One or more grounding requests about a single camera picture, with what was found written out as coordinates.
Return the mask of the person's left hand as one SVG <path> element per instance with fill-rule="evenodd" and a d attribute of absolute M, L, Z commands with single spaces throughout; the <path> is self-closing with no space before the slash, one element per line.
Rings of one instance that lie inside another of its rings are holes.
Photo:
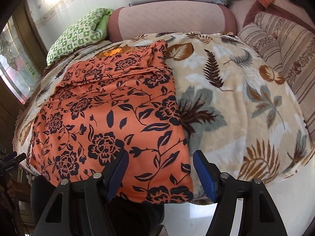
<path fill-rule="evenodd" d="M 6 192 L 11 199 L 14 199 L 16 197 L 15 187 L 14 187 L 12 180 L 9 180 L 7 182 L 6 188 L 4 188 L 1 185 L 0 190 L 1 190 L 1 192 Z"/>

